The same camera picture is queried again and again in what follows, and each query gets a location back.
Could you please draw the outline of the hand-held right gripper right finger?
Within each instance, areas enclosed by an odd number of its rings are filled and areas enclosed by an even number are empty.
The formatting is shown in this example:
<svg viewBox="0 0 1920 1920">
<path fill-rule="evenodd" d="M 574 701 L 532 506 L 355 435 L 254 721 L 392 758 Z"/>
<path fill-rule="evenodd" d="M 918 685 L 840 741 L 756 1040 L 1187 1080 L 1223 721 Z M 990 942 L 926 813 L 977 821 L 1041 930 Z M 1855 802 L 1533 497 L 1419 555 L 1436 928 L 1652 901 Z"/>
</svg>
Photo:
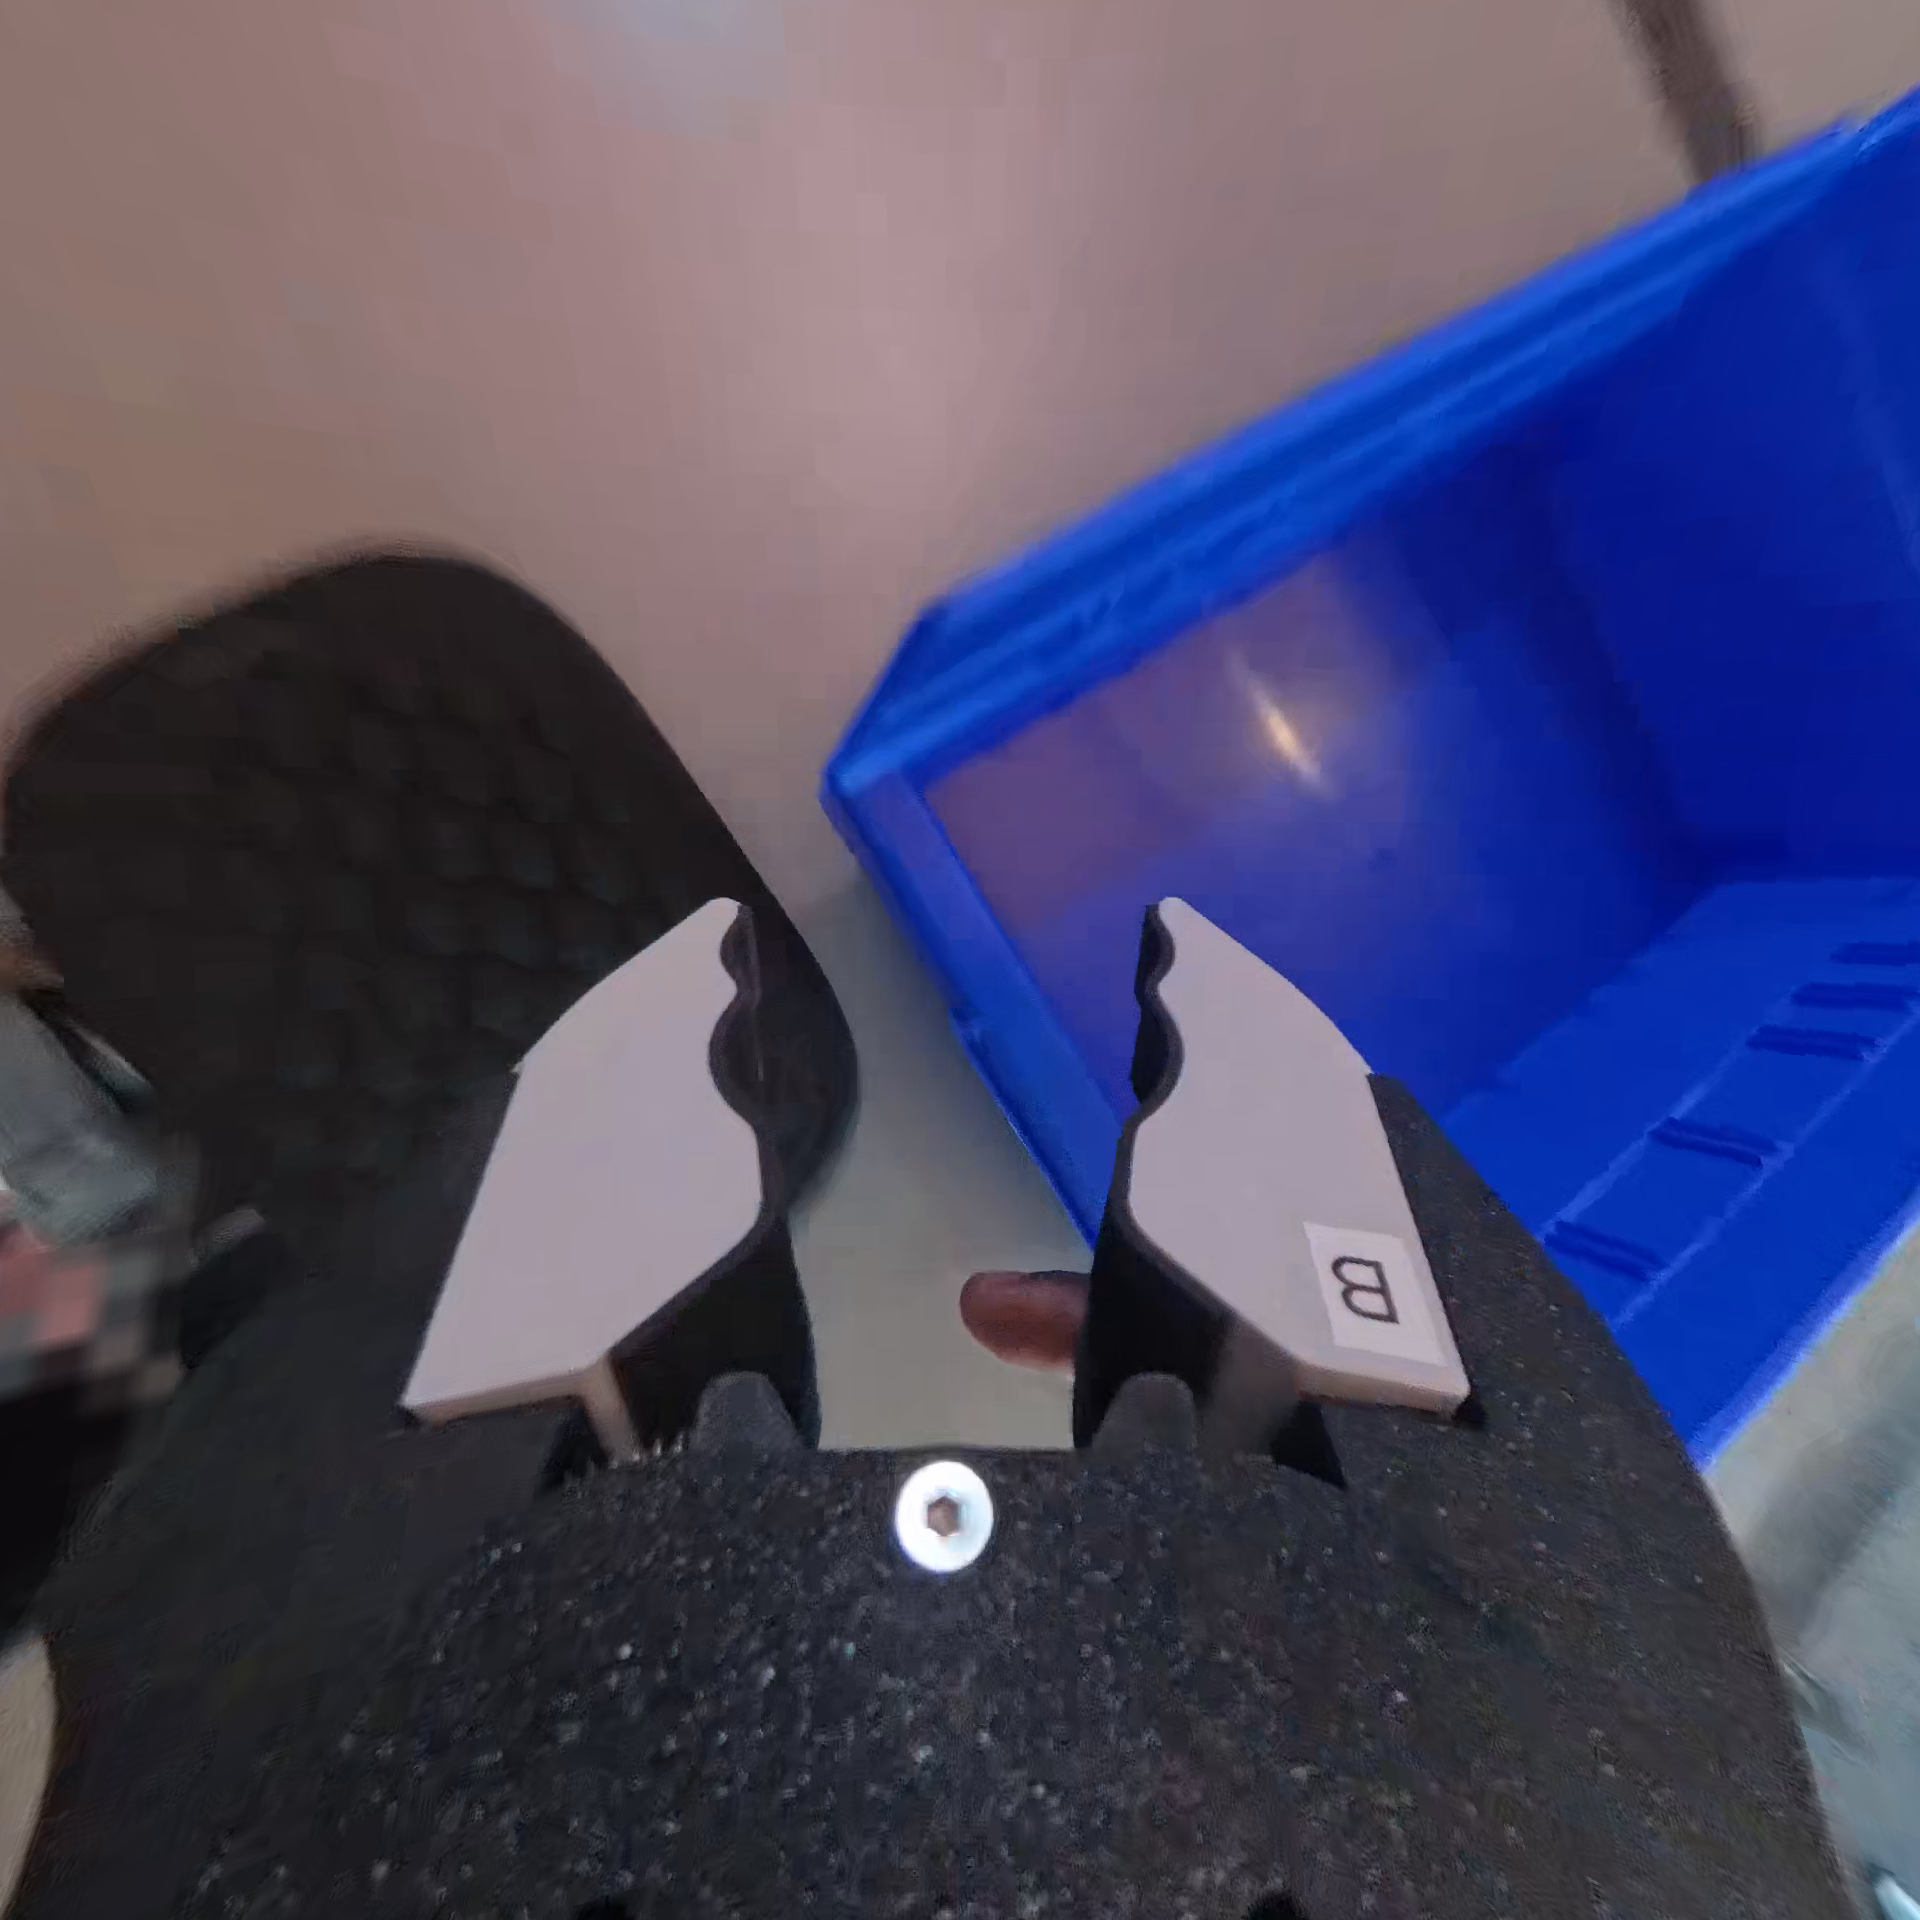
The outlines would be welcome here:
<svg viewBox="0 0 1920 1920">
<path fill-rule="evenodd" d="M 1335 1022 L 1184 897 L 1148 909 L 1138 1110 L 1081 1330 L 1081 1446 L 1174 1378 L 1204 1453 L 1335 1472 L 1322 1406 L 1472 1406 L 1443 1292 Z"/>
</svg>

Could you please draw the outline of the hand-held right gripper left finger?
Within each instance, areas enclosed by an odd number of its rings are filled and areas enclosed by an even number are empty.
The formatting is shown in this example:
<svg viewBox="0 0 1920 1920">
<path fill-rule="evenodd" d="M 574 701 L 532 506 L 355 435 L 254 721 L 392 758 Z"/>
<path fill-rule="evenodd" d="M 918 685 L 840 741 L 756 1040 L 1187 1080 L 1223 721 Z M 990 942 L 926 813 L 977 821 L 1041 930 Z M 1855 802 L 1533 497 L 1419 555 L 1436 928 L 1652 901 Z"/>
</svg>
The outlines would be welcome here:
<svg viewBox="0 0 1920 1920">
<path fill-rule="evenodd" d="M 757 1011 L 756 915 L 717 897 L 528 1049 L 405 1414 L 446 1426 L 567 1400 L 609 1458 L 643 1458 L 745 1375 L 820 1445 Z"/>
</svg>

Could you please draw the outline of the blue plastic bin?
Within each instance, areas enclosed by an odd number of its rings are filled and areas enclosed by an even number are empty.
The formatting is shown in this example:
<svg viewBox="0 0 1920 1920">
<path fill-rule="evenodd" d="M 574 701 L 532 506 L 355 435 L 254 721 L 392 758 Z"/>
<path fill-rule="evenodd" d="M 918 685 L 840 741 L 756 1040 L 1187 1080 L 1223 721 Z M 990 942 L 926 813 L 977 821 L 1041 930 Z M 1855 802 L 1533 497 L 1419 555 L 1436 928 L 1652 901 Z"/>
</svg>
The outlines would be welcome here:
<svg viewBox="0 0 1920 1920">
<path fill-rule="evenodd" d="M 1187 897 L 1712 1464 L 1917 1220 L 1917 97 L 946 596 L 822 809 L 1086 1240 Z"/>
</svg>

